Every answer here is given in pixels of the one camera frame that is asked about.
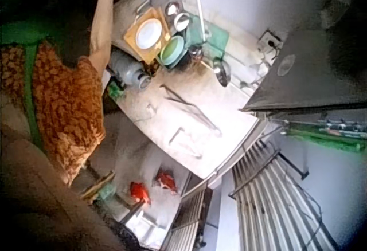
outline wire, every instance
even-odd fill
[[[300,186],[298,183],[289,183],[287,182],[286,176],[289,177],[288,175],[288,165],[286,165],[286,169],[284,171],[284,176],[283,176],[283,180],[285,183],[291,184],[293,186],[296,186],[297,188],[299,188],[304,195],[306,196],[307,199],[309,199],[310,201],[314,202],[318,208],[319,211],[319,221],[318,221],[318,226],[315,230],[315,232],[311,235],[311,238],[309,239],[309,241],[305,244],[305,246],[301,249],[301,251],[305,251],[308,249],[309,245],[311,244],[311,242],[314,240],[314,238],[316,237],[317,233],[319,232],[321,225],[322,225],[322,210],[321,210],[321,206],[320,204],[309,194],[309,192],[307,192],[302,186]]]

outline metal pipe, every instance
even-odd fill
[[[202,15],[202,8],[201,8],[201,0],[196,0],[197,1],[197,8],[199,10],[199,17],[200,17],[200,24],[201,24],[201,35],[202,35],[202,41],[203,43],[206,42],[206,37],[205,37],[205,26],[204,26],[204,17]]]

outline floor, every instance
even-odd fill
[[[105,116],[104,126],[106,138],[89,158],[91,166],[101,176],[114,170],[112,184],[116,193],[129,204],[135,203],[130,198],[130,183],[144,183],[151,206],[144,205],[143,215],[137,215],[127,226],[144,245],[159,247],[178,210],[190,172],[158,148],[123,112]],[[178,194],[153,186],[159,168],[173,172]],[[93,179],[87,172],[82,172],[75,179],[73,188],[80,191],[88,184],[93,184]],[[115,199],[109,199],[107,206],[118,221],[129,212]]]

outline red plastic bag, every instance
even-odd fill
[[[146,203],[151,205],[150,197],[148,190],[145,188],[143,183],[130,183],[130,195],[132,198],[136,200],[136,202],[140,202],[144,200]]]

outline electrical socket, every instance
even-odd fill
[[[274,47],[280,49],[283,45],[281,39],[273,34],[270,30],[266,30],[257,42],[259,51],[269,53]]]

